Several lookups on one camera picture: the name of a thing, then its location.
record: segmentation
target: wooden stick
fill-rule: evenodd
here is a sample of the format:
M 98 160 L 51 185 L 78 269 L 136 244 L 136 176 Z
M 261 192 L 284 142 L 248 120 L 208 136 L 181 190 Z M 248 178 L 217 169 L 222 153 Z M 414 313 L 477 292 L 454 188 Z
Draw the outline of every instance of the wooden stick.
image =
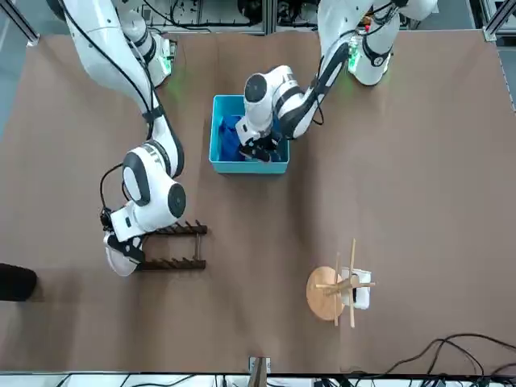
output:
M 316 289 L 335 289 L 334 284 L 315 284 Z
M 355 247 L 356 247 L 356 239 L 353 238 L 352 241 L 352 256 L 349 260 L 349 280 L 351 281 L 353 276 L 353 268 L 355 267 Z M 349 318 L 351 320 L 352 328 L 355 327 L 355 305 L 353 302 L 353 286 L 348 290 L 349 294 Z
M 332 295 L 335 293 L 340 293 L 345 289 L 353 288 L 353 285 L 351 281 L 349 281 L 349 278 L 347 280 L 339 282 L 337 285 L 332 285 L 331 287 L 326 288 L 327 292 L 326 295 Z
M 339 280 L 339 266 L 340 266 L 340 253 L 337 252 L 337 264 L 335 265 L 335 279 L 334 279 L 335 285 L 337 285 L 337 281 Z M 337 292 L 337 294 L 335 295 L 335 318 L 333 320 L 333 323 L 335 324 L 336 327 L 339 326 L 339 316 L 338 316 L 339 295 L 340 295 L 340 292 Z
M 356 245 L 356 239 L 353 238 L 352 241 L 352 257 L 349 261 L 349 277 L 351 278 L 353 275 L 353 268 L 355 267 L 355 245 Z
M 354 286 L 354 288 L 355 289 L 357 289 L 357 288 L 372 288 L 375 285 L 376 284 L 374 282 L 369 282 L 367 284 L 360 284 L 360 285 Z

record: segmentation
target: blue fabric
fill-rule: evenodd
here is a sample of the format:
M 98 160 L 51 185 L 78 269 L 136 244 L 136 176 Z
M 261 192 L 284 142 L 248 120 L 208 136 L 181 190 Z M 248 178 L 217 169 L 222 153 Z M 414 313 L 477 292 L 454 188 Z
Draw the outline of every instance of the blue fabric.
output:
M 239 135 L 236 133 L 236 123 L 241 119 L 238 115 L 226 115 L 220 124 L 219 136 L 221 141 L 221 161 L 245 161 L 245 157 L 239 152 Z

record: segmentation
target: teal bin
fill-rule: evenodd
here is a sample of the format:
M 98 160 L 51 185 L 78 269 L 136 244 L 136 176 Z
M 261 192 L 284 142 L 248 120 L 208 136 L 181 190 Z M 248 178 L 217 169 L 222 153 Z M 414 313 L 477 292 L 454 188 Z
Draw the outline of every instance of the teal bin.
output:
M 219 128 L 224 116 L 244 116 L 242 95 L 215 95 L 213 98 L 213 113 L 211 115 L 210 163 L 218 173 L 285 173 L 289 164 L 289 141 L 282 140 L 278 145 L 280 161 L 264 163 L 258 160 L 221 161 L 222 147 Z

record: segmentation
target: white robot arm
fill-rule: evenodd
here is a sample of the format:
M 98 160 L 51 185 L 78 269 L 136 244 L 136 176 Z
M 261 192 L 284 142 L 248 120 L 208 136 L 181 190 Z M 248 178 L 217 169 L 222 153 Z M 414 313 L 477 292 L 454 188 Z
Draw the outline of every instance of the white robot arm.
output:
M 245 116 L 236 125 L 239 151 L 249 158 L 270 161 L 281 139 L 296 139 L 310 126 L 314 114 L 333 86 L 353 51 L 350 72 L 364 85 L 378 83 L 387 69 L 393 42 L 399 31 L 399 14 L 422 20 L 435 8 L 437 0 L 321 0 L 318 33 L 321 61 L 306 91 L 299 87 L 289 66 L 251 75 L 245 85 Z M 358 35 L 356 27 L 373 7 L 368 33 L 350 50 Z M 276 116 L 281 133 L 272 131 Z
M 185 191 L 174 180 L 183 169 L 183 149 L 153 85 L 170 73 L 168 41 L 152 36 L 134 11 L 118 16 L 111 0 L 60 0 L 60 5 L 85 71 L 98 84 L 135 100 L 148 123 L 147 140 L 123 160 L 123 183 L 131 200 L 101 214 L 108 260 L 129 258 L 136 264 L 144 259 L 139 236 L 174 224 L 186 206 Z

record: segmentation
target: brown mat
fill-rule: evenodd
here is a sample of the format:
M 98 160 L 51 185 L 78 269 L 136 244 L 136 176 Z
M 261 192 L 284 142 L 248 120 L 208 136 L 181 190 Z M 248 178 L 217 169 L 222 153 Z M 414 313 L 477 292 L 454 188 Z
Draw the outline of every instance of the brown mat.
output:
M 433 338 L 478 331 L 516 343 L 516 127 L 496 48 L 479 31 L 401 33 L 376 88 L 342 76 L 326 124 L 293 143 L 280 177 L 228 177 L 208 160 L 211 102 L 246 78 L 318 63 L 315 34 L 182 35 L 160 97 L 186 151 L 186 219 L 211 233 L 203 273 L 119 278 L 98 221 L 102 173 L 141 143 L 134 102 L 92 82 L 67 37 L 29 48 L 0 143 L 1 260 L 33 268 L 34 302 L 0 304 L 0 368 L 246 372 L 385 371 Z M 121 204 L 119 173 L 106 187 Z M 371 270 L 372 306 L 339 329 L 317 320 L 306 279 Z M 153 241 L 152 256 L 181 246 Z M 508 353 L 463 341 L 490 366 Z M 424 372 L 427 356 L 399 372 Z M 436 372 L 471 373 L 454 348 Z

